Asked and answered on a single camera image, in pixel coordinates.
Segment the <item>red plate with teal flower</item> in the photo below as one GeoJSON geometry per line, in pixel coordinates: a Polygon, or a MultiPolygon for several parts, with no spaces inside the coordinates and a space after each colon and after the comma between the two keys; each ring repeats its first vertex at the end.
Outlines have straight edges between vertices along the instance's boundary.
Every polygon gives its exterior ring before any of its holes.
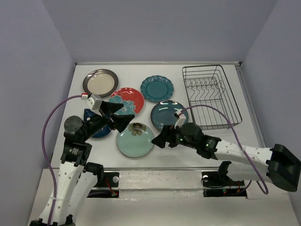
{"type": "Polygon", "coordinates": [[[111,94],[109,102],[123,104],[123,107],[115,112],[117,115],[137,115],[144,107],[143,95],[134,88],[120,88],[116,90],[111,94]]]}

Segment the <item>light green flower plate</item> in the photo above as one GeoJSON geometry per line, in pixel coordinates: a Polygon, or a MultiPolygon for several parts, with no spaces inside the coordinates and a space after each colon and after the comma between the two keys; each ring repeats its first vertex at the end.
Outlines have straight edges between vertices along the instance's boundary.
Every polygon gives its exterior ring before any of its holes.
{"type": "Polygon", "coordinates": [[[130,158],[140,158],[147,155],[154,144],[151,142],[154,135],[151,129],[143,123],[132,122],[117,135],[119,151],[130,158]]]}

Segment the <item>dark teal blossom plate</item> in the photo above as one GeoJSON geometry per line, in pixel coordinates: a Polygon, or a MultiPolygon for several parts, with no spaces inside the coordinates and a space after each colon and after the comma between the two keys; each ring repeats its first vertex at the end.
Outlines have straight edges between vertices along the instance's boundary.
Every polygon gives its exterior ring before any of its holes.
{"type": "Polygon", "coordinates": [[[184,106],[173,100],[159,102],[151,111],[151,122],[158,131],[162,131],[165,125],[176,123],[177,118],[174,113],[182,109],[184,109],[184,106]]]}

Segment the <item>dark blue square plate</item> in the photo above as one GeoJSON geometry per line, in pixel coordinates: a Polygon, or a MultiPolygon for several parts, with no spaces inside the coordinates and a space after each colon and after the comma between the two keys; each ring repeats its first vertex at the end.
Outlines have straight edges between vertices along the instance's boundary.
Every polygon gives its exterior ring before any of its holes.
{"type": "MultiPolygon", "coordinates": [[[[87,121],[89,118],[91,118],[94,115],[95,115],[95,113],[92,112],[91,110],[84,109],[84,116],[83,116],[83,118],[84,118],[85,121],[87,121]]],[[[102,138],[102,137],[107,136],[110,133],[111,133],[110,127],[109,126],[105,126],[100,131],[98,131],[96,134],[94,134],[92,136],[92,138],[102,138]]]]}

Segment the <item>cream plate with brown rim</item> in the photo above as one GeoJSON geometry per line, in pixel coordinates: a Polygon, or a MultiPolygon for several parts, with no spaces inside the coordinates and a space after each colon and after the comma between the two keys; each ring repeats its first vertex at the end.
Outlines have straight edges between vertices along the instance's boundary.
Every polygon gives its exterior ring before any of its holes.
{"type": "Polygon", "coordinates": [[[98,69],[90,72],[83,80],[82,87],[86,93],[107,97],[119,85],[116,73],[108,69],[98,69]]]}

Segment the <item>teal scalloped plate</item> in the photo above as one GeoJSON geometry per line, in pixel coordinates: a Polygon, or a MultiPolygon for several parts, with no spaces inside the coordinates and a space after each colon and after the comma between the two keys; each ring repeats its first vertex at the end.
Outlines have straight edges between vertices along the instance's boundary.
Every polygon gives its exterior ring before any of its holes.
{"type": "Polygon", "coordinates": [[[141,83],[140,90],[146,100],[157,103],[168,100],[173,95],[174,86],[167,77],[154,75],[141,83]]]}

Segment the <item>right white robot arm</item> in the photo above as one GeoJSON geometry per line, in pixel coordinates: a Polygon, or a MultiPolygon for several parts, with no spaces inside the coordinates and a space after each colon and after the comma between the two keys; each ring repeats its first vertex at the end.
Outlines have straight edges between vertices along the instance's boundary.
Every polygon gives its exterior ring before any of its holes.
{"type": "Polygon", "coordinates": [[[226,185],[231,181],[261,181],[296,192],[301,173],[301,161],[284,145],[258,148],[227,142],[205,135],[194,123],[181,127],[166,125],[152,140],[159,148],[182,145],[195,149],[205,159],[222,161],[216,173],[217,181],[226,185]]]}

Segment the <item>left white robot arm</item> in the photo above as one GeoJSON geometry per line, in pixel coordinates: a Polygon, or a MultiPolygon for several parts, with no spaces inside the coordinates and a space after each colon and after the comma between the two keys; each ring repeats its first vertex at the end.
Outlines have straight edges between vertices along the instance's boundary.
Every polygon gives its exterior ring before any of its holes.
{"type": "Polygon", "coordinates": [[[105,126],[118,132],[124,131],[133,114],[116,115],[123,104],[90,99],[89,107],[94,116],[88,121],[74,115],[64,122],[64,145],[59,173],[53,176],[54,188],[49,200],[32,226],[73,226],[80,209],[94,186],[104,181],[103,165],[88,162],[92,145],[87,143],[105,126]]]}

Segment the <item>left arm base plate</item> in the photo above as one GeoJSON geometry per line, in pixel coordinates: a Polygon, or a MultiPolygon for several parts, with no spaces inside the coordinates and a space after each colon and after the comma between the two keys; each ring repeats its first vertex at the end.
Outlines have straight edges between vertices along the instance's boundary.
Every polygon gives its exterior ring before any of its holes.
{"type": "Polygon", "coordinates": [[[92,188],[88,198],[119,198],[119,172],[105,171],[101,182],[92,188]]]}

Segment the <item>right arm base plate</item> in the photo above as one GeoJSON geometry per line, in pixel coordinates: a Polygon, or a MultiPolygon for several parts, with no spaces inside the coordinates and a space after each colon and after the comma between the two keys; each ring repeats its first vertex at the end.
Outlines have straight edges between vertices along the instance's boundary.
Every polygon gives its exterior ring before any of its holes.
{"type": "Polygon", "coordinates": [[[244,181],[220,177],[217,171],[204,171],[200,180],[205,198],[247,197],[244,181]]]}

